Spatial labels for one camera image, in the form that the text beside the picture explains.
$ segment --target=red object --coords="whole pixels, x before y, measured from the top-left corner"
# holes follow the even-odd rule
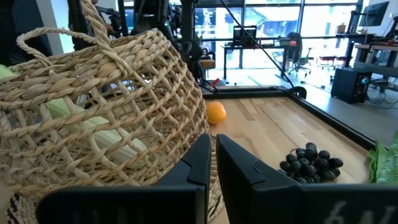
[[[215,86],[217,85],[217,83],[220,81],[219,78],[217,78],[216,80],[214,80],[214,82],[211,83],[211,86]]]
[[[396,42],[393,39],[388,40],[388,42],[387,42],[387,45],[390,45],[390,46],[393,46],[394,44],[396,44]]]

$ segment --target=office chair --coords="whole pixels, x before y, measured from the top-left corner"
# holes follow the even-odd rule
[[[302,57],[302,52],[303,52],[303,40],[302,36],[299,33],[296,32],[290,32],[287,35],[288,38],[291,40],[296,41],[296,47],[291,48],[291,54],[289,54],[289,58],[293,60],[293,63],[295,64],[295,67],[291,69],[288,74],[290,75],[291,72],[296,71],[299,72],[299,70],[303,70],[305,72],[305,76],[307,77],[308,74],[311,74],[311,69],[304,67],[306,64],[310,63],[309,56],[311,52],[311,47],[308,48],[308,54],[305,57]]]

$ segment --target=black grape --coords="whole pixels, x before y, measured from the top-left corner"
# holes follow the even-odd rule
[[[340,176],[341,172],[338,168],[331,168],[330,171],[332,171],[336,177]]]
[[[343,161],[340,158],[331,158],[329,159],[330,167],[339,168],[343,166]]]
[[[329,162],[326,159],[319,158],[314,162],[314,166],[318,169],[329,168]]]
[[[292,162],[292,163],[290,164],[290,168],[292,169],[292,171],[294,171],[294,172],[296,172],[296,173],[299,173],[299,172],[300,172],[300,169],[301,169],[301,163],[299,163],[299,162],[297,162],[297,161]]]
[[[321,180],[321,177],[318,175],[318,174],[315,174],[313,177],[312,177],[312,179],[314,180],[314,183],[320,183],[322,180]]]
[[[296,158],[296,156],[293,155],[293,154],[288,154],[288,155],[286,156],[286,161],[287,161],[288,163],[291,164],[292,162],[297,161],[297,158]]]
[[[315,180],[312,177],[304,177],[304,179],[307,181],[309,184],[315,183]]]
[[[303,177],[296,176],[296,177],[293,177],[293,179],[295,181],[297,181],[298,183],[300,183],[300,184],[306,184],[307,183],[307,181]]]
[[[302,167],[302,174],[307,177],[312,177],[317,173],[316,168],[313,165],[307,165]]]
[[[318,156],[319,156],[319,158],[322,158],[322,159],[329,159],[330,158],[330,154],[326,150],[319,151]]]
[[[287,172],[284,170],[278,170],[281,174],[287,175]]]
[[[302,166],[310,165],[310,161],[306,158],[301,158],[298,160],[299,163],[301,163]]]
[[[304,151],[297,153],[297,159],[298,160],[303,159],[304,157],[305,157],[305,152]]]
[[[316,159],[318,157],[317,146],[314,143],[309,142],[305,145],[305,152],[307,152],[307,151],[311,152],[311,154],[313,155],[312,157],[314,159]]]
[[[307,149],[306,151],[305,151],[305,158],[306,159],[308,159],[308,161],[310,161],[310,162],[312,162],[312,161],[314,161],[314,151],[313,151],[313,149]]]
[[[297,155],[297,157],[298,157],[300,152],[305,152],[305,149],[303,149],[303,148],[296,148],[296,149],[295,149],[295,152],[296,152],[296,155]]]
[[[286,161],[280,162],[279,167],[286,172],[290,170],[290,164]]]
[[[330,170],[321,170],[320,175],[321,175],[322,181],[325,181],[325,182],[334,181],[336,179],[335,173],[333,173]]]

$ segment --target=black table frame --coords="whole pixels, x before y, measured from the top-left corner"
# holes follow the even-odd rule
[[[344,67],[349,67],[349,63],[353,58],[353,50],[355,44],[367,44],[370,43],[374,37],[373,34],[337,34],[337,38],[344,39],[348,38],[348,45],[346,49],[346,62]]]
[[[283,49],[284,50],[283,57],[282,57],[283,58],[282,59],[282,66],[281,66],[282,71],[280,73],[280,76],[278,76],[278,75],[276,75],[276,76],[278,78],[281,78],[281,79],[287,81],[287,79],[285,78],[287,56],[289,54],[289,49],[291,47],[295,47],[295,46],[289,46],[289,45],[286,45],[286,46],[274,46],[274,45],[266,46],[266,45],[263,45],[262,47],[264,49]],[[234,51],[234,50],[261,50],[261,49],[255,49],[254,47],[242,47],[242,46],[224,46],[223,48],[224,48],[224,67],[223,67],[224,68],[224,75],[223,75],[223,79],[224,79],[224,82],[226,84],[229,83],[229,81],[226,78],[226,69],[227,69],[226,68],[226,56],[227,56],[229,50],[232,50],[232,51]]]

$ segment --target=wicker basket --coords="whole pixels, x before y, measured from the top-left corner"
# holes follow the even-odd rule
[[[217,173],[216,170],[216,138],[211,137],[211,172]],[[14,194],[10,201],[6,212],[8,224],[38,224],[35,216],[35,208],[37,203]],[[212,175],[210,179],[210,204],[209,204],[209,221],[212,220],[224,207],[223,195],[220,191],[220,183],[216,175]]]
[[[28,32],[17,43],[36,59],[10,67],[19,76],[0,83],[0,180],[31,203],[62,187],[153,184],[208,132],[201,91],[165,36],[149,30],[110,41],[91,1],[81,3],[95,37],[45,27]],[[48,33],[96,45],[47,58],[25,44]],[[102,92],[104,86],[113,88]],[[81,96],[90,97],[77,113],[71,105]],[[52,119],[46,103],[59,98],[70,115]],[[99,116],[109,122],[77,133],[66,128]],[[100,148],[94,135],[103,130],[122,139]],[[147,149],[138,150],[133,139]],[[116,161],[112,154],[124,146],[135,156]],[[223,204],[216,170],[212,180],[210,215]]]

